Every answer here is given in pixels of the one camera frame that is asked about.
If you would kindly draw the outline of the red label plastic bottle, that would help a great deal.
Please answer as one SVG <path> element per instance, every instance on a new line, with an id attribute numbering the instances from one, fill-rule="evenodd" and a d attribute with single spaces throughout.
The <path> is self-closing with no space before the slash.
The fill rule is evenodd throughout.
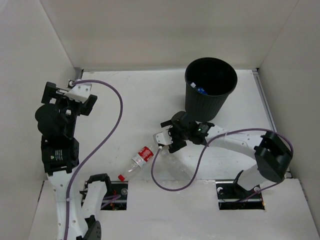
<path id="1" fill-rule="evenodd" d="M 156 152 L 158 146 L 155 143 L 143 146 L 133 157 L 130 158 L 125 168 L 118 175 L 118 179 L 121 182 L 126 182 L 135 177 L 149 161 L 151 161 Z"/>

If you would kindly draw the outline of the blue label plastic bottle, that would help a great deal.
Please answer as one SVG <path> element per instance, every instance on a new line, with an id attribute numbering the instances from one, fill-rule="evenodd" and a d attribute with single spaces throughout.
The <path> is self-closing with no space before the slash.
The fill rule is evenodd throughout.
<path id="1" fill-rule="evenodd" d="M 192 82 L 190 86 L 200 94 L 203 94 L 203 95 L 208 94 L 203 87 L 196 85 L 194 82 Z"/>

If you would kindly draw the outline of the black ribbed plastic bin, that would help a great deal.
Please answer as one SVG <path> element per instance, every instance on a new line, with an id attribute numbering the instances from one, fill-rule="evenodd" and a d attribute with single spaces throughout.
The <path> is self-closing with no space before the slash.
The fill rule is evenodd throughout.
<path id="1" fill-rule="evenodd" d="M 187 66 L 184 80 L 185 111 L 197 122 L 208 122 L 217 116 L 235 90 L 238 76 L 229 63 L 215 57 L 202 57 Z M 192 82 L 204 88 L 207 95 L 193 89 Z"/>

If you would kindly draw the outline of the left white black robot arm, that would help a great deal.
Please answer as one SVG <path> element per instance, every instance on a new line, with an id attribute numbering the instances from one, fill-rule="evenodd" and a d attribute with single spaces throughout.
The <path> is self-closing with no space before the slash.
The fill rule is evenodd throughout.
<path id="1" fill-rule="evenodd" d="M 88 116 L 98 99 L 91 88 L 90 83 L 82 83 L 64 90 L 47 82 L 42 106 L 35 112 L 44 172 L 55 198 L 58 240 L 100 240 L 98 214 L 103 200 L 112 195 L 106 173 L 90 176 L 84 190 L 73 183 L 80 165 L 80 144 L 74 137 L 77 117 Z"/>

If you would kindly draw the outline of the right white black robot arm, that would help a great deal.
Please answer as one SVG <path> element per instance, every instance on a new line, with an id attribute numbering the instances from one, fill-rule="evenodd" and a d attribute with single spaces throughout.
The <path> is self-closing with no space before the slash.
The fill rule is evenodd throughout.
<path id="1" fill-rule="evenodd" d="M 292 161 L 294 150 L 288 139 L 264 128 L 246 128 L 229 131 L 211 122 L 196 122 L 185 111 L 177 112 L 170 120 L 162 122 L 162 132 L 154 134 L 158 146 L 167 146 L 170 153 L 186 147 L 187 142 L 223 148 L 240 153 L 255 161 L 235 177 L 232 192 L 245 197 L 260 184 L 270 181 L 280 184 Z"/>

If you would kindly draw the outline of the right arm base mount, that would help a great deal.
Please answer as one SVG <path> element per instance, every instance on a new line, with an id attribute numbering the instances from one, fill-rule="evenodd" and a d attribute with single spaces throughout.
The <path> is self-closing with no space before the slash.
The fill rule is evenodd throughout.
<path id="1" fill-rule="evenodd" d="M 217 180 L 215 186 L 220 210 L 265 210 L 260 185 L 245 190 L 233 180 Z"/>

